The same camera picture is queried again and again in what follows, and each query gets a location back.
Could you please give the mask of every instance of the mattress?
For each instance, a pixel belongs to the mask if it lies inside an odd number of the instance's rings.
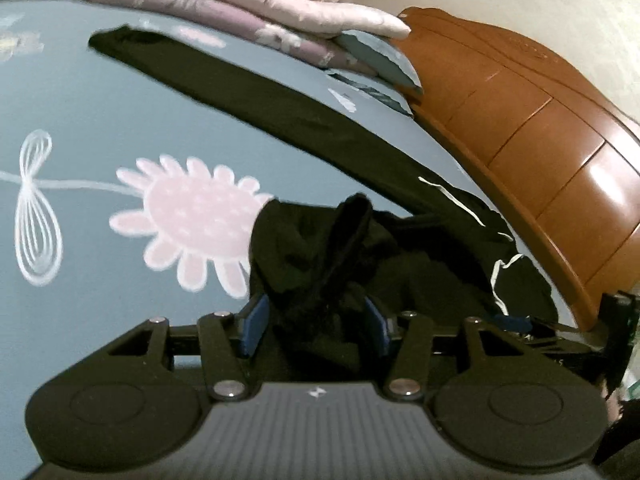
[[[303,92],[490,204],[411,118],[301,61],[167,16],[57,0],[0,2],[3,478],[21,478],[39,463],[23,413],[43,382],[146,318],[190,324],[215,310],[240,310],[247,262],[236,249],[270,196],[335,206],[363,192],[377,209],[408,214],[322,160],[87,47],[96,30],[123,24]],[[226,227],[209,235],[231,241],[207,255],[204,275],[180,247],[162,244],[164,213],[151,211],[141,193],[158,175],[187,189],[190,176],[203,172],[212,183],[204,198],[194,190],[187,205],[165,202],[177,215],[170,228],[185,239],[202,226],[181,221],[180,208],[220,204]],[[141,221],[150,211],[154,222]],[[555,287],[553,298],[560,321],[575,325]]]

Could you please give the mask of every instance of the pink flower print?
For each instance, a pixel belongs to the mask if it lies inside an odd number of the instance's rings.
[[[124,168],[117,177],[143,193],[143,208],[113,215],[109,225],[124,236],[154,236],[143,258],[152,270],[166,270],[178,261],[178,283],[197,292],[207,283],[208,261],[233,298],[247,294],[242,269],[249,272],[249,241],[255,218],[271,195],[256,192],[260,183],[246,176],[235,183],[226,166],[209,168],[188,158],[187,171],[171,156],[160,165],[139,158],[141,173]]]

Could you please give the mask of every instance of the white flower stem print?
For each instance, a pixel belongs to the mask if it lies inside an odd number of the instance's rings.
[[[139,158],[136,165],[141,173],[120,169],[116,175],[143,193],[143,208],[115,214],[111,228],[125,236],[154,236],[145,263],[165,270],[177,261],[178,283],[185,290],[204,288],[212,261],[226,293],[243,298],[251,231],[271,195],[255,194],[260,184],[251,176],[236,184],[226,166],[210,174],[199,158],[188,158],[187,171],[167,155],[160,156],[160,164]]]
[[[15,255],[24,278],[32,285],[50,283],[62,264],[62,232],[55,212],[41,189],[94,189],[138,196],[143,208],[122,211],[110,219],[111,228],[125,236],[154,236],[144,253],[153,270],[178,261],[178,282],[197,292],[207,282],[212,261],[220,283],[234,298],[247,293],[242,270],[249,271],[251,231],[262,206],[271,199],[256,194],[260,184],[246,176],[235,184],[233,171],[217,166],[213,176],[198,158],[187,160],[187,171],[172,157],[160,164],[136,161],[141,173],[120,169],[126,186],[90,180],[38,180],[38,171],[52,149],[43,130],[31,132],[20,149],[20,175],[0,171],[0,181],[20,185],[15,209]]]

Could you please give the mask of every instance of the wooden headboard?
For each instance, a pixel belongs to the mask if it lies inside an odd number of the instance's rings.
[[[400,14],[417,121],[500,208],[590,329],[603,292],[640,280],[640,126],[516,32],[439,9]]]

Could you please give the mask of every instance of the wall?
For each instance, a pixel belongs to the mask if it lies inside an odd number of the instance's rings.
[[[439,7],[510,28],[572,63],[622,111],[640,120],[640,0],[349,0],[393,14]]]

